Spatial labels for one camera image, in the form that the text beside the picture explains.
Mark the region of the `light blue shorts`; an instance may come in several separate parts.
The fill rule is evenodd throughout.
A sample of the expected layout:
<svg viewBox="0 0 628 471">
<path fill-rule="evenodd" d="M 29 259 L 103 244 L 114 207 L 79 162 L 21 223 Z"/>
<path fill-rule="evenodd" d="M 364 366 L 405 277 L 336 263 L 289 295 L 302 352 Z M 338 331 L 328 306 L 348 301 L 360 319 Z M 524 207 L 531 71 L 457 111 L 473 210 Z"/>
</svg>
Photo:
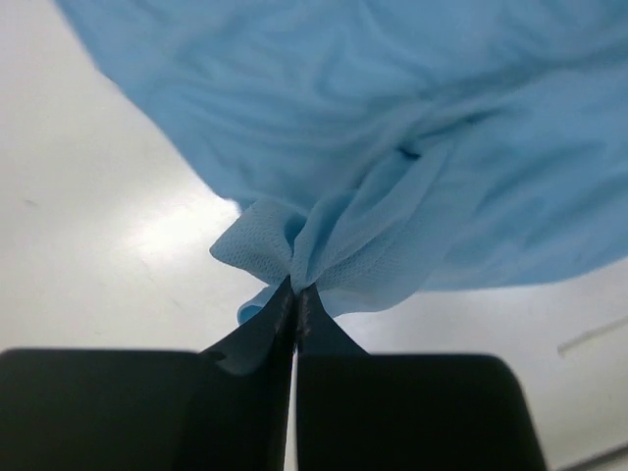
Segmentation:
<svg viewBox="0 0 628 471">
<path fill-rule="evenodd" d="M 237 220 L 212 256 L 329 312 L 627 255 L 623 1 L 62 1 Z"/>
</svg>

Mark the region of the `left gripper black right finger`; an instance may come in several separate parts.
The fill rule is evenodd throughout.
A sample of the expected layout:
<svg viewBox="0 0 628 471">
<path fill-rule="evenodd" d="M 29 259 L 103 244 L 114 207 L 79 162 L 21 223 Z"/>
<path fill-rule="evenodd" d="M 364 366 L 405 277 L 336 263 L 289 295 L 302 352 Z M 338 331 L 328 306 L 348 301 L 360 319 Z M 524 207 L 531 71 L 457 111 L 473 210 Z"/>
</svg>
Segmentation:
<svg viewBox="0 0 628 471">
<path fill-rule="evenodd" d="M 298 297 L 300 470 L 544 470 L 524 393 L 487 354 L 371 354 Z"/>
</svg>

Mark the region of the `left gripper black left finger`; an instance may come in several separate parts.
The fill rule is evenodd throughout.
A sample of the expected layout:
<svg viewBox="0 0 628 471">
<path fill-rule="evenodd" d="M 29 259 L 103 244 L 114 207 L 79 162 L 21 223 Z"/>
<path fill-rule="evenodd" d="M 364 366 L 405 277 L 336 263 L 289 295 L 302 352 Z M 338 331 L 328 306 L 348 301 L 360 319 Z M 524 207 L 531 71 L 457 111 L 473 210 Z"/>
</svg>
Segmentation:
<svg viewBox="0 0 628 471">
<path fill-rule="evenodd" d="M 294 295 L 200 352 L 14 348 L 1 356 L 5 470 L 280 470 Z"/>
</svg>

